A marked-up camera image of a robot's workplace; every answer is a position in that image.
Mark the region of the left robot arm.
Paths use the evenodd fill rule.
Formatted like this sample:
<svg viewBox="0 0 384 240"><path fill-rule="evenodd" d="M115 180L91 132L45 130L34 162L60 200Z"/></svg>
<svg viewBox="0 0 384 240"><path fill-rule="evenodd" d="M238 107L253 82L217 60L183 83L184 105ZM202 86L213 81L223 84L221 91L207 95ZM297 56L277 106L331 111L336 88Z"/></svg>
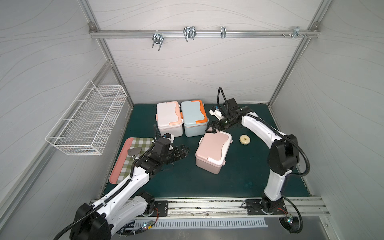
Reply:
<svg viewBox="0 0 384 240"><path fill-rule="evenodd" d="M74 221L54 238L58 240L69 232L71 240L109 240L137 216L150 216L155 198L148 193L138 196L135 193L164 165L186 158L189 152L190 148L185 145L174 146L168 136L155 139L144 153L141 148L128 150L128 156L134 159L130 174L93 204L81 205Z"/></svg>

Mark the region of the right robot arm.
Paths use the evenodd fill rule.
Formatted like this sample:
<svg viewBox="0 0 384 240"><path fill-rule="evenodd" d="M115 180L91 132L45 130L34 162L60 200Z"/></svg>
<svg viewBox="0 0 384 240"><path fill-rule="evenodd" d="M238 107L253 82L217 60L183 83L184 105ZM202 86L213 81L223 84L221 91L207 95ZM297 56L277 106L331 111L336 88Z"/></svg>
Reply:
<svg viewBox="0 0 384 240"><path fill-rule="evenodd" d="M298 145L295 135L280 132L249 107L240 107L235 99L226 100L223 105L226 112L219 105L210 109L209 113L216 117L216 120L209 122L206 131L223 132L240 124L267 145L270 150L267 157L270 169L268 182L261 199L258 202L247 200L246 209L250 214L260 211L264 215L273 215L281 210L281 205L285 202L292 204L284 194L286 182L290 177L304 177L309 174L309 158Z"/></svg>

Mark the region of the pink first aid box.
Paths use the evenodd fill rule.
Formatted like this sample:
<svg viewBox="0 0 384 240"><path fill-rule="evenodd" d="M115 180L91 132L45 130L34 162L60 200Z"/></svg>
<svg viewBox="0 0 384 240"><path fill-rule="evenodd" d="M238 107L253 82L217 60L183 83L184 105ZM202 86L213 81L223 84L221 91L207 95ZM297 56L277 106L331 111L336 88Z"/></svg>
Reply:
<svg viewBox="0 0 384 240"><path fill-rule="evenodd" d="M195 154L196 165L212 174L219 174L226 164L225 158L232 142L229 133L205 133Z"/></svg>

